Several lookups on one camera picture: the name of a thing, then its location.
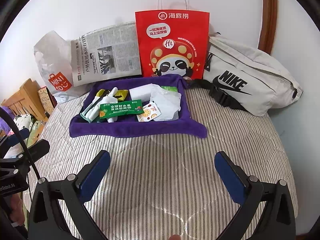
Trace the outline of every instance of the buckle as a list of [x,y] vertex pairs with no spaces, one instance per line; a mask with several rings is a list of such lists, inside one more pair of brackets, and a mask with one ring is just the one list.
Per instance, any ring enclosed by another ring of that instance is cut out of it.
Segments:
[[223,107],[227,107],[230,105],[230,95],[228,95],[222,89],[217,88],[216,86],[212,86],[210,89],[209,95],[214,98],[218,104]]

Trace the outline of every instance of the wooden headboard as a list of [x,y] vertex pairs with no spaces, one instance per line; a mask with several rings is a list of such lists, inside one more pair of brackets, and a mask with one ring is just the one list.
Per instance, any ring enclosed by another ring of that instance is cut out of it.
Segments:
[[9,107],[14,114],[32,114],[37,120],[46,122],[44,108],[38,95],[38,85],[28,79],[11,97],[4,100],[1,105]]

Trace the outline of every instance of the finger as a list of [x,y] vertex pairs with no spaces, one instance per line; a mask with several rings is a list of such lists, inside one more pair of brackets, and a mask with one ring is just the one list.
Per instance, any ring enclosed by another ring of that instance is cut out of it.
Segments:
[[20,211],[20,210],[13,211],[10,214],[10,219],[13,222],[17,222],[19,224],[19,226],[22,226],[24,224],[24,221],[25,221],[25,217],[24,217],[23,211]]
[[169,240],[181,240],[181,237],[179,235],[173,235],[169,237]]
[[19,207],[19,203],[22,204],[22,200],[19,194],[18,193],[13,194],[10,198],[10,207],[15,210]]

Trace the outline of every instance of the wooden bed frame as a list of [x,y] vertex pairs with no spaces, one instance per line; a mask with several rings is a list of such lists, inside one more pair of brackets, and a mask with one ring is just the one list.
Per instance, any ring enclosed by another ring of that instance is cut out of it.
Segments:
[[278,0],[263,0],[262,27],[258,49],[271,54],[276,35]]
[[30,78],[1,105],[9,107],[14,114],[32,114],[37,120],[47,122],[44,108],[38,95],[38,84]]

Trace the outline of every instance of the haidilao logo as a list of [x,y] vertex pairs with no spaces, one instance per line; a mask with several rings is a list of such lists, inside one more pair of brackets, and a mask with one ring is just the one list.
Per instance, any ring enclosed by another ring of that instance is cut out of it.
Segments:
[[174,46],[174,40],[172,39],[167,39],[163,42],[163,46],[167,49],[172,49]]
[[158,17],[159,17],[160,20],[165,20],[168,17],[168,15],[165,12],[160,12],[158,14]]

